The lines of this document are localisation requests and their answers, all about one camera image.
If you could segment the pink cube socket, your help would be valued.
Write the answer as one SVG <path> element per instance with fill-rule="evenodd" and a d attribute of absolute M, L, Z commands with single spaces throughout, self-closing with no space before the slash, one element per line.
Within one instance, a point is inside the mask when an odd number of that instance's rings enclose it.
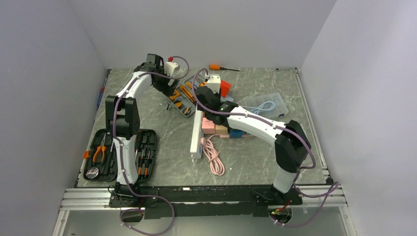
<path fill-rule="evenodd" d="M 207 118 L 202 119 L 201 129 L 204 134 L 209 134 L 209 135 L 216 134 L 215 124 L 211 120 L 208 120 Z"/>

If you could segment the tan cube socket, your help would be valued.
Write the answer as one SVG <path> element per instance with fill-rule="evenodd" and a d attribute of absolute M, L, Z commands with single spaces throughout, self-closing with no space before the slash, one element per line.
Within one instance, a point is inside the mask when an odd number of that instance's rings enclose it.
<path fill-rule="evenodd" d="M 228 135 L 229 131 L 228 128 L 223 125 L 216 125 L 215 133 L 218 135 Z"/>

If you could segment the grey tool tray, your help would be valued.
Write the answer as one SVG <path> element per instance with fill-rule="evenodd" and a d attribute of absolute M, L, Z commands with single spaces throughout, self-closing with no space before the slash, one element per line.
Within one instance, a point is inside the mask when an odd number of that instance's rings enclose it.
<path fill-rule="evenodd" d="M 196 88 L 189 81 L 180 83 L 172 96 L 170 103 L 176 107 L 185 117 L 190 117 L 196 111 L 196 99 L 192 94 L 192 88 Z"/>

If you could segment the pink power strip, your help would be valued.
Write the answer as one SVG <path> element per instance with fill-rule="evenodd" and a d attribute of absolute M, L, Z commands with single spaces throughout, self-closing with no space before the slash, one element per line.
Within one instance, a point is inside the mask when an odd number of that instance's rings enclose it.
<path fill-rule="evenodd" d="M 227 135 L 219 135 L 221 139 L 239 139 L 239 138 L 248 138 L 248 137 L 254 137 L 252 134 L 246 134 L 246 133 L 231 133 Z"/>

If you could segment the blue cube adapter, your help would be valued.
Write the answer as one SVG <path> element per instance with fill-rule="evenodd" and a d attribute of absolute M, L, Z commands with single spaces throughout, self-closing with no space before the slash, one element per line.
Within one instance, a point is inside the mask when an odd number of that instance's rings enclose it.
<path fill-rule="evenodd" d="M 245 132 L 237 129 L 229 129 L 229 138 L 238 139 L 244 136 Z"/>

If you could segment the white power strip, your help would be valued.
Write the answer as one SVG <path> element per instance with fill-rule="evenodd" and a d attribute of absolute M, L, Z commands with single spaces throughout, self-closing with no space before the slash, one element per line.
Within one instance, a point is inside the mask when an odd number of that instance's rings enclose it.
<path fill-rule="evenodd" d="M 203 112 L 197 110 L 194 116 L 193 130 L 190 144 L 190 154 L 193 159 L 202 158 L 202 145 L 201 139 L 203 138 L 202 131 Z"/>

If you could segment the clear plastic organizer box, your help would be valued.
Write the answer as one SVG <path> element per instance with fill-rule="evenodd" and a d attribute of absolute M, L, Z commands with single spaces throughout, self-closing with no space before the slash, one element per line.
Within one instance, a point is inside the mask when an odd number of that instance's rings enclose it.
<path fill-rule="evenodd" d="M 239 105 L 256 115 L 269 119 L 284 117 L 289 112 L 278 92 L 246 97 L 239 102 Z"/>

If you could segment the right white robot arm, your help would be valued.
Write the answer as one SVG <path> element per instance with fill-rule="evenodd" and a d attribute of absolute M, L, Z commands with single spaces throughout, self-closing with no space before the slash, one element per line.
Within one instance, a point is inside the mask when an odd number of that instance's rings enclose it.
<path fill-rule="evenodd" d="M 272 145 L 278 171 L 271 198 L 277 204 L 285 203 L 299 171 L 303 169 L 302 163 L 308 156 L 314 157 L 301 125 L 294 120 L 285 123 L 267 119 L 234 102 L 222 102 L 220 96 L 207 86 L 193 89 L 192 93 L 198 107 L 214 124 L 247 132 Z"/>

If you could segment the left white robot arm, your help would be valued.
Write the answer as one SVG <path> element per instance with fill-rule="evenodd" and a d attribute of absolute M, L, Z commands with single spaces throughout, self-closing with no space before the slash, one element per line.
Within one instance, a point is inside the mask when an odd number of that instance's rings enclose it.
<path fill-rule="evenodd" d="M 135 140 L 140 129 L 137 102 L 150 87 L 170 97 L 177 79 L 173 74 L 180 65 L 170 57 L 167 61 L 156 54 L 148 54 L 146 61 L 137 66 L 130 81 L 116 95 L 105 99 L 106 128 L 113 136 L 118 159 L 117 183 L 133 185 L 138 180 Z"/>

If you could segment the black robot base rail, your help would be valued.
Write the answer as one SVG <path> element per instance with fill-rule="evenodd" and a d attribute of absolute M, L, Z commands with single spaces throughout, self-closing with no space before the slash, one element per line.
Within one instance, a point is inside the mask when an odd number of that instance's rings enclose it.
<path fill-rule="evenodd" d="M 110 208 L 145 209 L 145 219 L 185 216 L 267 217 L 276 208 L 302 205 L 295 190 L 282 194 L 272 185 L 142 186 L 141 198 L 111 191 Z"/>

